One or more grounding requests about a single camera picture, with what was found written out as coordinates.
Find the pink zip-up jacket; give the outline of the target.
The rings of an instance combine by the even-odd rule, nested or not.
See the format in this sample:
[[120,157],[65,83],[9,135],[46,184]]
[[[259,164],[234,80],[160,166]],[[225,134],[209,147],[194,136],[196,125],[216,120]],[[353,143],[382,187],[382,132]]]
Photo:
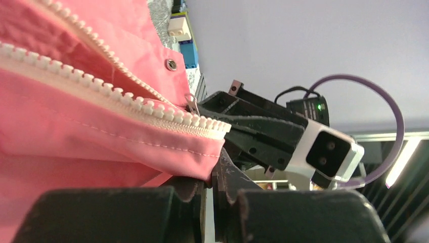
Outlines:
[[231,125],[189,93],[146,1],[1,1],[1,242],[53,189],[208,180]]

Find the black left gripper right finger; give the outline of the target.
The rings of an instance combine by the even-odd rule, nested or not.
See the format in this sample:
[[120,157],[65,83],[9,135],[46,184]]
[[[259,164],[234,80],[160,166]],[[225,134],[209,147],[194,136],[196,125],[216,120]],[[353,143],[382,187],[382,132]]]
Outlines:
[[389,242],[374,207],[354,190],[264,190],[225,150],[212,185],[220,242]]

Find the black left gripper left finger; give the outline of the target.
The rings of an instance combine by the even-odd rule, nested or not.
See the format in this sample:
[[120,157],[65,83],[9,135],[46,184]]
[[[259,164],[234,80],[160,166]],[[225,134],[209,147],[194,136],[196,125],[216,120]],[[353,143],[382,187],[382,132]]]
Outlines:
[[201,242],[204,183],[52,190],[32,205],[14,242]]

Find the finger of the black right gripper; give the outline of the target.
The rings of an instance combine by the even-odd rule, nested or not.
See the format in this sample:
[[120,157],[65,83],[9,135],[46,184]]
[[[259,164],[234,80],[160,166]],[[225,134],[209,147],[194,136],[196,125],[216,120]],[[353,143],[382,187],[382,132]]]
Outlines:
[[284,171],[303,134],[304,129],[274,129],[265,134],[233,129],[225,136],[225,148],[240,169],[259,165]]
[[232,82],[229,91],[217,91],[197,107],[201,115],[253,130],[258,130],[254,127],[257,122],[280,122],[301,134],[309,123],[287,108],[245,90],[244,84],[237,80]]

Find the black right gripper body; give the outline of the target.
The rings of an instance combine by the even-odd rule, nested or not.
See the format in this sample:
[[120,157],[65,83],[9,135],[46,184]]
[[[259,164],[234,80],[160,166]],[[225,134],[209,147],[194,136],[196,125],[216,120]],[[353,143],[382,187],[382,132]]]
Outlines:
[[286,108],[292,113],[302,115],[325,126],[330,126],[328,106],[323,96],[292,100],[286,102]]

